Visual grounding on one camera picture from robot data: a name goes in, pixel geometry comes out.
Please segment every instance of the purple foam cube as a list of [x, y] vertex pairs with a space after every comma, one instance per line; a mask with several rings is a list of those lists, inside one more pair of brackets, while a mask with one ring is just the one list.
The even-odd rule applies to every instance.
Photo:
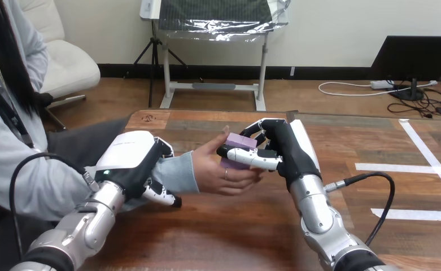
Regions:
[[[229, 137], [227, 138], [227, 141], [225, 141], [225, 144], [231, 145], [234, 147], [248, 147], [248, 148], [250, 148], [250, 150], [257, 148], [257, 140], [250, 138], [250, 137], [244, 137], [239, 134], [234, 134], [234, 133], [229, 134]], [[229, 160], [227, 158], [222, 158], [222, 160], [220, 160], [220, 165], [224, 168], [234, 168], [234, 169], [249, 169], [250, 168], [250, 165], [235, 162], [235, 161]]]

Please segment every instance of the power strip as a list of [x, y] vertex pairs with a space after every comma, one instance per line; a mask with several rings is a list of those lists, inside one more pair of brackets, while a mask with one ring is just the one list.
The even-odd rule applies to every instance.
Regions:
[[[437, 84], [438, 84], [437, 81], [431, 80], [428, 85], [435, 86]], [[391, 88], [393, 88], [393, 86], [390, 83], [388, 83], [386, 80], [370, 81], [370, 88], [372, 88], [372, 89], [391, 89]]]
[[391, 84], [389, 84], [386, 80], [382, 81], [371, 81], [370, 87], [372, 89], [390, 89], [393, 88]]

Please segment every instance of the black hair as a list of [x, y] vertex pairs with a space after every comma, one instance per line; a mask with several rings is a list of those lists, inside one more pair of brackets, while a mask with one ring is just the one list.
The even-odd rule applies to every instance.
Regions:
[[38, 114], [35, 91], [19, 52], [6, 8], [0, 0], [0, 70], [12, 95], [30, 116]]

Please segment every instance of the tripod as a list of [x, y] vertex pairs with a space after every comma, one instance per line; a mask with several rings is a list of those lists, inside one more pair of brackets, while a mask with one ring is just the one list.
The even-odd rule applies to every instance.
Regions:
[[[157, 38], [157, 35], [155, 34], [155, 26], [154, 26], [154, 21], [151, 21], [151, 26], [152, 26], [152, 37], [150, 38], [149, 43], [147, 44], [147, 46], [144, 48], [144, 50], [141, 52], [141, 54], [139, 55], [139, 57], [136, 59], [136, 61], [134, 62], [134, 69], [137, 66], [137, 63], [139, 62], [139, 60], [142, 58], [142, 56], [145, 54], [145, 52], [147, 51], [147, 49], [149, 49], [149, 47], [152, 45], [152, 61], [151, 61], [151, 65], [150, 65], [150, 86], [149, 86], [149, 108], [152, 107], [152, 90], [154, 88], [154, 77], [155, 77], [155, 70], [160, 68], [159, 66], [159, 54], [157, 51], [157, 45], [162, 45], [162, 42], [160, 41], [159, 38]], [[174, 54], [174, 52], [172, 52], [170, 49], [169, 53], [175, 58], [177, 59], [177, 61], [180, 62], [180, 64], [182, 64], [182, 66], [189, 71], [189, 66], [187, 66], [187, 64], [185, 64], [185, 62], [182, 61], [182, 59], [180, 59], [176, 54]], [[124, 78], [127, 78], [127, 76], [129, 75], [129, 72], [127, 72], [124, 76]]]

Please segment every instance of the robot finger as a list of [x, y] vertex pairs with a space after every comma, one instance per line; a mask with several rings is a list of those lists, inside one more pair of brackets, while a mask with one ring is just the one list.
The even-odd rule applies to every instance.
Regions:
[[253, 134], [260, 132], [262, 130], [261, 126], [259, 125], [260, 121], [261, 120], [252, 123], [249, 127], [241, 131], [240, 135], [244, 137], [251, 137]]
[[174, 149], [169, 143], [160, 137], [155, 137], [154, 140], [160, 145], [162, 155], [164, 155], [164, 157], [174, 157]]
[[269, 171], [276, 171], [278, 165], [282, 163], [282, 158], [277, 156], [277, 152], [273, 150], [258, 148], [250, 150], [248, 147], [222, 145], [217, 149], [217, 154], [232, 161]]
[[162, 183], [153, 180], [151, 177], [144, 183], [144, 188], [145, 192], [142, 197], [148, 200], [176, 208], [182, 206], [182, 199], [179, 196], [172, 194]]
[[259, 135], [257, 135], [255, 137], [255, 140], [257, 140], [257, 147], [264, 143], [265, 140], [267, 140], [267, 137], [265, 136], [265, 131], [262, 131]]

